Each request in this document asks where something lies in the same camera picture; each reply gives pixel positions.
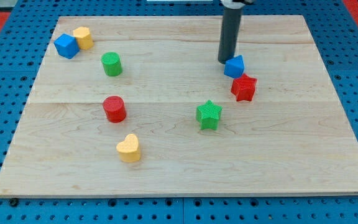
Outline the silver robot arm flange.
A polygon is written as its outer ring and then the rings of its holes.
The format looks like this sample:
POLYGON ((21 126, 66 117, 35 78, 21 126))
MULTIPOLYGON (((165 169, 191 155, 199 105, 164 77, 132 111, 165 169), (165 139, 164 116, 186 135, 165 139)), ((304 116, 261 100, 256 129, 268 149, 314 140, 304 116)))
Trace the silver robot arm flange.
POLYGON ((242 9, 246 4, 253 4, 255 0, 220 0, 220 2, 228 9, 242 9))

